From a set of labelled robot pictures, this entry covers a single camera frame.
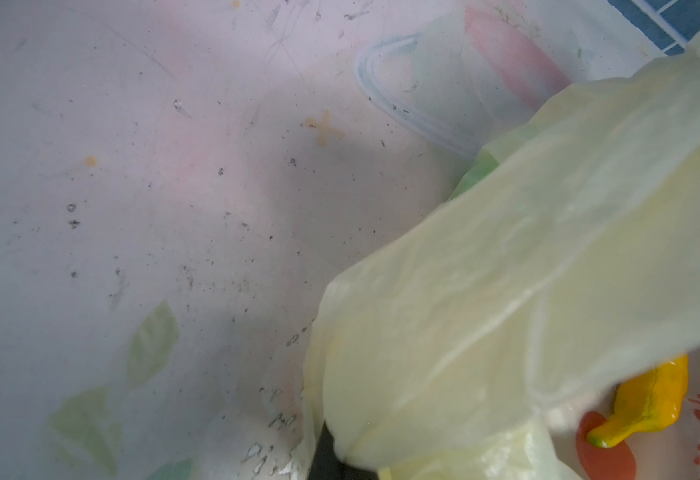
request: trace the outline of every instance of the blue tile pattern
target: blue tile pattern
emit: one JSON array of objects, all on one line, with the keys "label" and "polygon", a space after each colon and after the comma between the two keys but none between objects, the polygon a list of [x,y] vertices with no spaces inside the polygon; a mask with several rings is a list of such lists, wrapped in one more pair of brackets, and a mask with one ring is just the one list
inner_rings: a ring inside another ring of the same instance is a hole
[{"label": "blue tile pattern", "polygon": [[700,0],[608,0],[662,52],[677,55],[700,31]]}]

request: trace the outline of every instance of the plastic bag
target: plastic bag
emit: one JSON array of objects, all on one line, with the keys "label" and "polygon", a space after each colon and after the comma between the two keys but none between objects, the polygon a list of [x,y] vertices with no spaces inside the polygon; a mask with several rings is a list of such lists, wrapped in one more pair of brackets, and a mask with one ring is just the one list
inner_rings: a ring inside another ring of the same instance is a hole
[{"label": "plastic bag", "polygon": [[700,56],[574,84],[485,150],[327,287],[297,454],[325,419],[393,480],[575,478],[542,413],[700,345]]}]

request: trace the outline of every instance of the yellow pepper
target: yellow pepper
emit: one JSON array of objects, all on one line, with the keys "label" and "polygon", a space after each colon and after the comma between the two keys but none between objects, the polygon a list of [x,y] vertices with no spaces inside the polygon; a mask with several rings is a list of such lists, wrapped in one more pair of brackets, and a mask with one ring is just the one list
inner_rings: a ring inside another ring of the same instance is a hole
[{"label": "yellow pepper", "polygon": [[619,386],[614,415],[587,434],[596,447],[611,448],[636,432],[658,432],[675,423],[688,390],[688,355],[666,362]]}]

